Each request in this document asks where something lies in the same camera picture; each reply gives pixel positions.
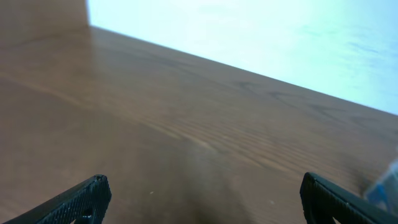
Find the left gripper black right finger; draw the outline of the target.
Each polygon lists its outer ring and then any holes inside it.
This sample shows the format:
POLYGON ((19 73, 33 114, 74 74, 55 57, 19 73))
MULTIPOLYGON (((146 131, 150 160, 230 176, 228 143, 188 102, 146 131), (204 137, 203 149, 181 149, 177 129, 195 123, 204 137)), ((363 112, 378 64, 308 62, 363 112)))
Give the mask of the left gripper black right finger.
POLYGON ((313 173, 305 173, 300 187, 308 224, 397 224, 397 217, 313 173))

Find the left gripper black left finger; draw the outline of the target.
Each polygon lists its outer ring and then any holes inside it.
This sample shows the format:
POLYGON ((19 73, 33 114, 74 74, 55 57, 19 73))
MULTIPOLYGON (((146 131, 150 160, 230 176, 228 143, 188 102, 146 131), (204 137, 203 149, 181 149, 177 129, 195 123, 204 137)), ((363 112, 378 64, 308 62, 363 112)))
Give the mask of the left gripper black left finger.
POLYGON ((101 224, 111 201, 108 178, 97 174, 7 224, 101 224))

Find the clear plastic container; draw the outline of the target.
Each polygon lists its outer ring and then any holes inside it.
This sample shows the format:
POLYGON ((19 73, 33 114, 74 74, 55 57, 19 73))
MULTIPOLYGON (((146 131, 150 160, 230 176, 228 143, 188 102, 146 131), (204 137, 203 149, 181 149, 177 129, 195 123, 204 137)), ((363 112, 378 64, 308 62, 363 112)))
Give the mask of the clear plastic container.
POLYGON ((397 159, 363 194, 370 203, 397 216, 397 159))

